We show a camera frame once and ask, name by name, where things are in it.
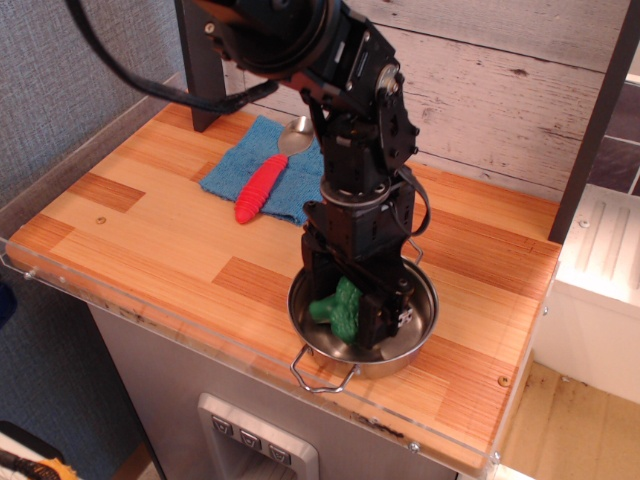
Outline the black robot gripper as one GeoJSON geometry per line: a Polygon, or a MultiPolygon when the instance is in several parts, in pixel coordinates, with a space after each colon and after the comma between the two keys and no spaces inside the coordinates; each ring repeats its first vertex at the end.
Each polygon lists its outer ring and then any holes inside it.
{"type": "Polygon", "coordinates": [[[408,322],[414,284],[401,259],[414,235],[415,189],[386,187],[372,197],[308,201],[303,273],[312,301],[334,295],[345,276],[362,292],[356,343],[372,349],[408,322]]]}

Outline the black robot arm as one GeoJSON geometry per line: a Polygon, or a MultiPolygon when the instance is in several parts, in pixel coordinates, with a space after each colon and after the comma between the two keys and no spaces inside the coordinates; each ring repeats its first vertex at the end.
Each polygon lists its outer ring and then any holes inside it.
{"type": "Polygon", "coordinates": [[[210,39],[225,59],[296,90],[323,156],[320,201],[304,205],[304,271],[312,296],[341,278],[359,290],[356,343],[395,336],[414,285],[404,244],[422,232],[414,204],[425,192],[408,167],[418,129],[403,100],[394,48],[340,1],[205,1],[210,39]]]}

